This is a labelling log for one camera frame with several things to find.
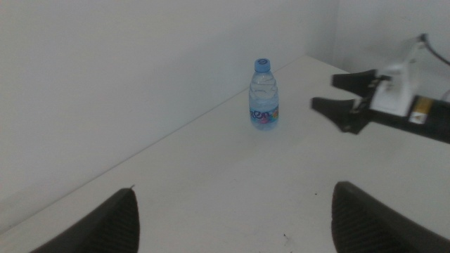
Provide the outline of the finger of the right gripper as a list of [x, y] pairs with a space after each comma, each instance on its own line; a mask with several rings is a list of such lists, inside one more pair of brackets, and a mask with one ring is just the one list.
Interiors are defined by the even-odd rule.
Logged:
[[354, 108], [355, 102], [314, 97], [311, 109], [329, 119], [341, 132], [358, 134], [370, 123], [370, 113], [366, 109]]
[[373, 89], [373, 81], [377, 79], [377, 70], [351, 74], [334, 74], [331, 78], [331, 85], [358, 96], [367, 96]]

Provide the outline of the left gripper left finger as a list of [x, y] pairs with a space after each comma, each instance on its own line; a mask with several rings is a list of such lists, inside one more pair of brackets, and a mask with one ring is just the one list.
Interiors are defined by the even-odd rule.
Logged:
[[123, 188], [35, 253], [137, 253], [140, 241], [136, 194]]

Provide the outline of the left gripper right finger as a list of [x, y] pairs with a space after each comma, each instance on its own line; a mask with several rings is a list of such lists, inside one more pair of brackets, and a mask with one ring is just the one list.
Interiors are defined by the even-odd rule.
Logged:
[[349, 181], [333, 190], [331, 233], [337, 252], [449, 253], [449, 240], [406, 218]]

